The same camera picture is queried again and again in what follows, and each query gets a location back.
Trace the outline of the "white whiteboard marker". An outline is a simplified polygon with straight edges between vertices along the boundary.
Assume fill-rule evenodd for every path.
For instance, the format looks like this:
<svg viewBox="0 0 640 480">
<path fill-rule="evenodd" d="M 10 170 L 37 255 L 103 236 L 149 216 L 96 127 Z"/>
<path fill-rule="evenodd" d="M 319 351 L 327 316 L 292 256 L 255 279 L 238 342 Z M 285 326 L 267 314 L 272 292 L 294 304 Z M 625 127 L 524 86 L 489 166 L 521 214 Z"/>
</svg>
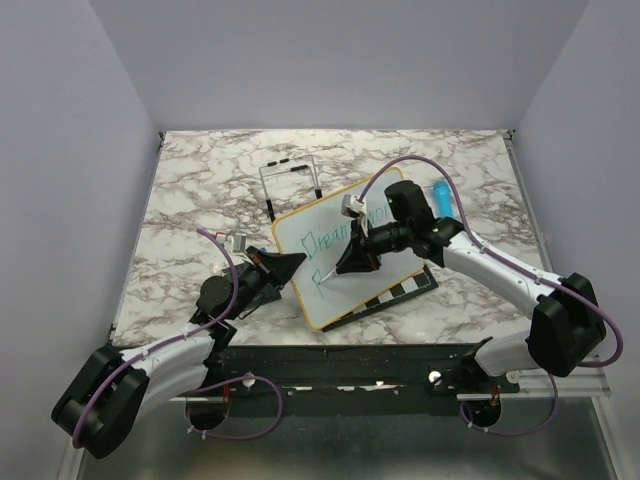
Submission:
<svg viewBox="0 0 640 480">
<path fill-rule="evenodd" d="M 336 275 L 337 275 L 336 270 L 333 269 L 329 273 L 327 273 L 325 276 L 323 276 L 317 283 L 322 284 Z"/>
</svg>

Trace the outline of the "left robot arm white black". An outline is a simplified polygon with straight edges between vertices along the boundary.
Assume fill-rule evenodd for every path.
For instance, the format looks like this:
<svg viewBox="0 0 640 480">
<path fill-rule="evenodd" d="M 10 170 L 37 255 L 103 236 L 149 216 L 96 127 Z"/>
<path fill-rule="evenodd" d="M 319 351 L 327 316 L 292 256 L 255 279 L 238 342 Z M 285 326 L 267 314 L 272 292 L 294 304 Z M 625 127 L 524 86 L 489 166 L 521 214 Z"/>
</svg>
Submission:
<svg viewBox="0 0 640 480">
<path fill-rule="evenodd" d="M 176 334 L 126 350 L 105 344 L 89 356 L 51 412 L 74 447 L 104 458 L 144 414 L 179 394 L 220 387 L 222 372 L 211 361 L 235 335 L 232 320 L 266 287 L 282 289 L 306 259 L 255 247 L 246 253 L 243 271 L 232 267 L 203 282 L 195 313 Z"/>
</svg>

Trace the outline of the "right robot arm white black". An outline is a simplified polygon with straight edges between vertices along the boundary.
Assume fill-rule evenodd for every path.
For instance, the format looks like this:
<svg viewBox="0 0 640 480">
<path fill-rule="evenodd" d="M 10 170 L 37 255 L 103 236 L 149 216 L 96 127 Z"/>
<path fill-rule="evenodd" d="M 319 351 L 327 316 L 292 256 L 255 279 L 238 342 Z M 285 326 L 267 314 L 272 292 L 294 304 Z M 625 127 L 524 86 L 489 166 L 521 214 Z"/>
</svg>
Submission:
<svg viewBox="0 0 640 480">
<path fill-rule="evenodd" d="M 604 321 L 594 310 L 595 294 L 585 277 L 574 273 L 562 278 L 491 252 L 474 241 L 460 221 L 435 217 L 412 181 L 396 182 L 384 195 L 393 220 L 379 227 L 370 224 L 365 200 L 344 196 L 341 212 L 351 219 L 351 235 L 335 274 L 377 271 L 382 255 L 411 250 L 479 282 L 531 322 L 526 331 L 485 339 L 473 347 L 459 370 L 467 389 L 483 391 L 496 377 L 516 370 L 541 368 L 566 377 L 604 340 Z"/>
</svg>

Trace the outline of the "dark grey lego baseplate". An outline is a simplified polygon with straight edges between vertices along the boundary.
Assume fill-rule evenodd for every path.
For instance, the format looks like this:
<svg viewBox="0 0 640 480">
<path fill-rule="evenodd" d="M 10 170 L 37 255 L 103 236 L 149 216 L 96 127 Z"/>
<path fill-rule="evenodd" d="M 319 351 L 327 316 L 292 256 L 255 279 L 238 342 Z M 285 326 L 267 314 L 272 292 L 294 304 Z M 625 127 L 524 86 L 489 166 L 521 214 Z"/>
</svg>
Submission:
<svg viewBox="0 0 640 480">
<path fill-rule="evenodd" d="M 243 262 L 241 264 L 235 264 L 237 273 L 239 276 L 244 274 L 246 270 L 249 269 L 249 263 Z M 229 267 L 223 268 L 221 270 L 222 276 L 224 276 L 230 282 L 232 281 L 231 269 Z M 246 303 L 242 309 L 240 310 L 243 315 L 248 315 L 250 311 L 259 308 L 262 305 L 266 305 L 269 303 L 273 303 L 282 299 L 282 295 L 280 290 L 276 289 L 270 284 L 265 285 L 259 293 L 256 293 L 252 297 L 252 301 Z"/>
</svg>

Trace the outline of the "black white chessboard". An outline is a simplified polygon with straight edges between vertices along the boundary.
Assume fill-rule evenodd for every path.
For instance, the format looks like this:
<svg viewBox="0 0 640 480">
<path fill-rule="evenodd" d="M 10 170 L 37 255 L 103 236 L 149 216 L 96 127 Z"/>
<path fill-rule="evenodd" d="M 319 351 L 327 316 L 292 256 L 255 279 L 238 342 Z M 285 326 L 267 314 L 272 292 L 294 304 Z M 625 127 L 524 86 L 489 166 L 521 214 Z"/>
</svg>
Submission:
<svg viewBox="0 0 640 480">
<path fill-rule="evenodd" d="M 321 331 L 326 333 L 340 328 L 347 324 L 356 322 L 364 317 L 373 315 L 389 309 L 392 306 L 407 302 L 413 298 L 424 295 L 439 288 L 435 277 L 427 266 L 424 266 L 418 273 L 407 278 L 401 283 L 393 285 L 389 290 L 377 297 L 369 300 L 362 306 L 355 308 L 338 320 L 322 327 Z"/>
</svg>

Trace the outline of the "blue cylindrical eraser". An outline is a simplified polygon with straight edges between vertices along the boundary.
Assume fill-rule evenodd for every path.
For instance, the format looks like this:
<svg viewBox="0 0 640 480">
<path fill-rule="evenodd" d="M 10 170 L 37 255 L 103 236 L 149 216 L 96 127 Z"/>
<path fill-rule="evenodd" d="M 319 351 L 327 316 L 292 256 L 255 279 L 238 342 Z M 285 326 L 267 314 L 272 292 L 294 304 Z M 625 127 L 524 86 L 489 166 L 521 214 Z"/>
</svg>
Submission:
<svg viewBox="0 0 640 480">
<path fill-rule="evenodd" d="M 433 197 L 436 201 L 440 217 L 454 217 L 452 206 L 452 192 L 446 180 L 438 180 L 432 187 Z"/>
</svg>

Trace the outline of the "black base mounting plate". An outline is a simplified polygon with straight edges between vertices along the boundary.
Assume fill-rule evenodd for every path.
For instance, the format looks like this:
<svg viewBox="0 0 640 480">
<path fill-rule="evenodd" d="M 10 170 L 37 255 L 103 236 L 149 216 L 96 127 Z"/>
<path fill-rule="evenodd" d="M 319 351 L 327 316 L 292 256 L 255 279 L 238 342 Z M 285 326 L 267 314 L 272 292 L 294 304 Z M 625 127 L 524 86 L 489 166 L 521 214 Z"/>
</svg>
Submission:
<svg viewBox="0 0 640 480">
<path fill-rule="evenodd" d="M 231 379 L 229 413 L 286 416 L 455 415 L 458 398 L 519 392 L 505 377 L 456 385 L 468 344 L 230 346 L 211 361 L 204 386 L 221 394 Z"/>
</svg>

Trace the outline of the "aluminium rail frame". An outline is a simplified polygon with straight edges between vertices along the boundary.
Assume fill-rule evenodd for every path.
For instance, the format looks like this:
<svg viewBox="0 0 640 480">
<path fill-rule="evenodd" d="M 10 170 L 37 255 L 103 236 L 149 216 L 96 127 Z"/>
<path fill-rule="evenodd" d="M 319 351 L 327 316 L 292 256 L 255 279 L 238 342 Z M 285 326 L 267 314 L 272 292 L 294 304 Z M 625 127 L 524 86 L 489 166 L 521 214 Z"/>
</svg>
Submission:
<svg viewBox="0 0 640 480">
<path fill-rule="evenodd" d="M 274 394 L 278 416 L 295 413 L 459 415 L 494 434 L 500 389 L 511 372 L 542 370 L 551 379 L 595 368 L 592 352 L 619 329 L 598 306 L 591 282 L 533 267 L 482 240 L 464 215 L 436 216 L 423 189 L 393 181 L 394 163 L 372 177 L 273 221 L 275 252 L 245 251 L 243 270 L 212 276 L 194 314 L 177 333 L 127 350 L 94 351 L 52 410 L 77 448 L 95 458 L 116 450 L 134 424 L 186 395 L 189 428 L 219 436 L 233 408 L 257 412 Z M 267 288 L 292 285 L 308 319 L 331 323 L 412 272 L 415 260 L 461 273 L 515 306 L 521 332 L 459 347 L 412 346 L 409 369 L 398 349 L 375 372 L 378 347 L 234 347 L 234 321 L 255 309 Z"/>
</svg>

